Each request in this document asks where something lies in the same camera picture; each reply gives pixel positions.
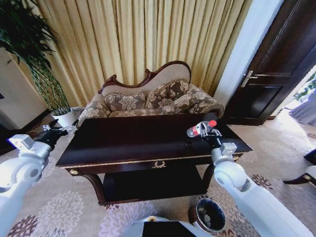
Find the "plastic bottle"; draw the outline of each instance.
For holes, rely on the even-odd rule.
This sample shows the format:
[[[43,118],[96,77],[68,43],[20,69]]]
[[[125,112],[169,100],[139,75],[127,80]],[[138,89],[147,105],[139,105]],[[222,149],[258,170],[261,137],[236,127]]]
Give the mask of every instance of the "plastic bottle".
[[[216,126],[216,124],[217,122],[215,120],[199,122],[197,125],[190,127],[187,130],[187,135],[189,137],[195,137],[200,135],[202,126],[206,126],[207,132],[210,132],[212,128]]]

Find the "carpet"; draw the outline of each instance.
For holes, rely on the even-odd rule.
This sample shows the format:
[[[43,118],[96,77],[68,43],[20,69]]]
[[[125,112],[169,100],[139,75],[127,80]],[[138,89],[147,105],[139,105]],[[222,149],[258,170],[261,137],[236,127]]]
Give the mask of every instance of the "carpet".
[[[51,120],[52,117],[47,116],[42,124]],[[231,125],[230,128],[254,150],[237,162],[258,185],[275,195],[316,235],[316,188],[311,184],[286,185],[282,182],[298,177],[311,165],[303,155],[316,147],[316,127],[301,125],[282,112],[275,120],[266,121],[261,126]],[[34,137],[40,130],[41,123],[29,134]],[[115,237],[135,220],[149,215],[189,221],[188,210],[199,196],[99,206],[93,187],[85,178],[72,177],[55,167],[72,138],[73,134],[70,134],[57,142],[42,178],[27,191],[8,236]],[[0,162],[16,156],[14,150],[1,156]],[[198,166],[201,174],[205,169],[205,165]],[[206,196],[218,202],[226,215],[226,226],[217,236],[259,236],[213,178]]]

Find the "dark wooden table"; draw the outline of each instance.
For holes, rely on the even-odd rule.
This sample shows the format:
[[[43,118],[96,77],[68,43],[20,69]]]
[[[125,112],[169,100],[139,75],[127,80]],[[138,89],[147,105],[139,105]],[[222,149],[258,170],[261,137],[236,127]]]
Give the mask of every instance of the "dark wooden table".
[[[86,119],[56,166],[93,185],[100,205],[205,194],[214,167],[208,143],[186,131],[213,113]],[[236,158],[252,149],[225,124]],[[209,164],[203,178],[196,165]],[[105,173],[102,182],[98,176]]]

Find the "sofa cushion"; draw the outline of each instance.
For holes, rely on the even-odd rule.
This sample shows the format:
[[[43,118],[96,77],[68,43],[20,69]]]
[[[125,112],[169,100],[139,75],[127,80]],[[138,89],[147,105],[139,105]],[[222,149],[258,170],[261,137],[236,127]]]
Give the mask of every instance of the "sofa cushion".
[[[195,96],[191,94],[184,94],[179,99],[173,101],[171,105],[163,106],[163,107],[160,107],[159,109],[161,113],[164,115],[178,114],[182,111],[189,109],[191,106],[193,106],[197,102],[198,100]]]
[[[143,91],[133,95],[113,93],[106,95],[104,101],[111,112],[143,109],[146,103],[146,93]]]
[[[193,95],[198,101],[188,110],[190,114],[214,112],[218,118],[223,116],[225,106],[205,93],[201,88],[190,85],[188,94]]]
[[[189,83],[185,79],[177,79],[157,87],[148,95],[145,105],[147,109],[158,109],[161,106],[167,106],[172,101],[180,98],[189,89]]]
[[[110,110],[104,104],[104,102],[92,101],[85,107],[84,111],[79,116],[79,126],[83,123],[85,119],[107,118],[110,113]]]
[[[139,110],[127,110],[127,111],[114,111],[110,114],[109,118],[113,117],[134,117],[134,116],[150,116],[161,115],[160,110],[139,109]]]

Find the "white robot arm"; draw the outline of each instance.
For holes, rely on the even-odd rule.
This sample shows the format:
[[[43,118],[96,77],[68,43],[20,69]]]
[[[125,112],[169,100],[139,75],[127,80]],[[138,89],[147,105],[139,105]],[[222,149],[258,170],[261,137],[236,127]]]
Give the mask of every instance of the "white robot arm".
[[[214,178],[233,197],[237,207],[258,233],[265,237],[312,237],[313,234],[278,199],[254,183],[234,162],[234,143],[212,149]]]
[[[9,232],[29,187],[38,179],[48,163],[50,151],[57,140],[68,134],[65,129],[55,129],[35,142],[29,135],[14,135],[9,140],[20,150],[19,157],[0,164],[0,237]]]

